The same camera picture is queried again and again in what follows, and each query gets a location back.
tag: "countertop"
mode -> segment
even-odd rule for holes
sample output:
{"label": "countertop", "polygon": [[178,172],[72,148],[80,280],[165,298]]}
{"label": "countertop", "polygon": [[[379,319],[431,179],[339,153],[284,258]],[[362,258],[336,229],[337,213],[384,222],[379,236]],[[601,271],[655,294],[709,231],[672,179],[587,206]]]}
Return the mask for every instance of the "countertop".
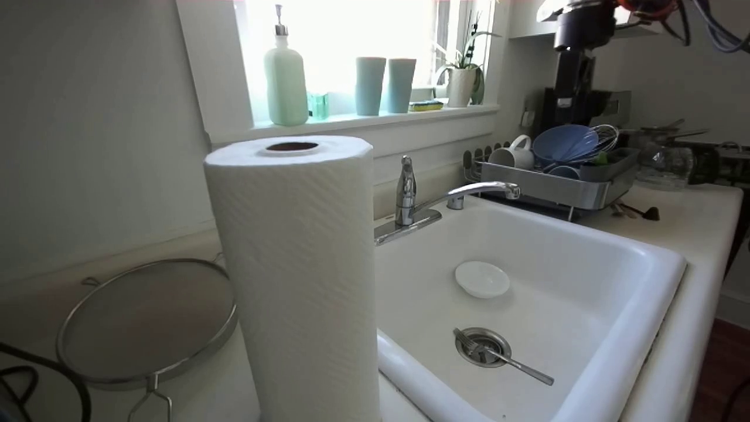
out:
{"label": "countertop", "polygon": [[[609,212],[601,212],[578,222],[672,248],[690,262],[623,419],[687,419],[741,212],[741,189],[719,186],[649,189],[635,186],[623,201],[638,209],[659,206],[661,220],[614,219]],[[0,285],[0,339],[55,356],[55,337],[63,316],[89,290],[89,285],[80,284],[85,276],[106,276],[154,258],[191,256],[211,261],[216,251],[216,234],[203,231],[165,241],[147,251],[140,248]],[[0,356],[0,369],[9,363],[16,362]],[[185,374],[165,383],[165,390],[177,399],[174,417],[180,422],[243,422],[260,416],[239,331],[222,349],[192,365]],[[95,419],[125,419],[140,393],[91,390]],[[384,377],[379,379],[379,393],[384,419],[424,419]],[[72,390],[50,373],[43,373],[41,392],[32,397],[31,408],[41,422],[58,422],[63,419],[62,416],[78,419]],[[162,408],[147,408],[139,419],[165,419],[165,413]]]}

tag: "dish rack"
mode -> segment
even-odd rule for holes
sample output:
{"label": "dish rack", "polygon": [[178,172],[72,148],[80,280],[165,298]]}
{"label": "dish rack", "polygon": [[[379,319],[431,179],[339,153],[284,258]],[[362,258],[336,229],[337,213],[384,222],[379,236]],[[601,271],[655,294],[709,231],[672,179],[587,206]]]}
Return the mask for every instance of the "dish rack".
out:
{"label": "dish rack", "polygon": [[479,179],[519,182],[520,201],[559,206],[567,212],[567,220],[573,220],[577,212],[608,209],[630,189],[638,169],[638,151],[611,151],[608,161],[609,163],[577,166],[578,179],[480,161]]}

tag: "green bottle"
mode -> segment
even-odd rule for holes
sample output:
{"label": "green bottle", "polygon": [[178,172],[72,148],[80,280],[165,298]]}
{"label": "green bottle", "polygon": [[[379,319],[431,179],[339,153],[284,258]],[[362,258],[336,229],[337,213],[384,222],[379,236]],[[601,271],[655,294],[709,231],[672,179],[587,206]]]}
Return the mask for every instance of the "green bottle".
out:
{"label": "green bottle", "polygon": [[276,5],[276,47],[266,54],[268,110],[276,126],[308,122],[308,90],[302,56],[289,50],[289,30]]}

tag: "window sill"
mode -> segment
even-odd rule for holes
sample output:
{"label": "window sill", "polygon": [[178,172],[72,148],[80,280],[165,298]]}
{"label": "window sill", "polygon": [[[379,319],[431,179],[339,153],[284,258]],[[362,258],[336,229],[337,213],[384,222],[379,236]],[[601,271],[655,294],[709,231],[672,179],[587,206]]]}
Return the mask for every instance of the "window sill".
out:
{"label": "window sill", "polygon": [[409,115],[339,115],[327,122],[310,120],[305,126],[257,126],[243,134],[225,134],[211,139],[213,148],[222,148],[237,141],[274,139],[274,137],[314,137],[337,134],[359,137],[375,148],[375,158],[399,155],[405,151],[434,148],[455,144],[462,139],[479,139],[495,131],[498,103],[482,103],[473,107],[436,110],[436,112],[409,112]]}

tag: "farmhouse sink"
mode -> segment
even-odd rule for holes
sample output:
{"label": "farmhouse sink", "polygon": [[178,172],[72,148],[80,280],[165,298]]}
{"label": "farmhouse sink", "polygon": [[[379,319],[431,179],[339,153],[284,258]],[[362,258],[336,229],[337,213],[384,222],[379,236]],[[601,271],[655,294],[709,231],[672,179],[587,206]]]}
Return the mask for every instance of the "farmhouse sink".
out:
{"label": "farmhouse sink", "polygon": [[[375,248],[383,373],[431,419],[617,419],[682,256],[486,200],[436,212],[439,222]],[[455,284],[470,261],[505,269],[512,288],[470,296]],[[556,383],[470,362],[455,328],[498,332],[513,358]],[[448,399],[467,411],[440,413]]]}

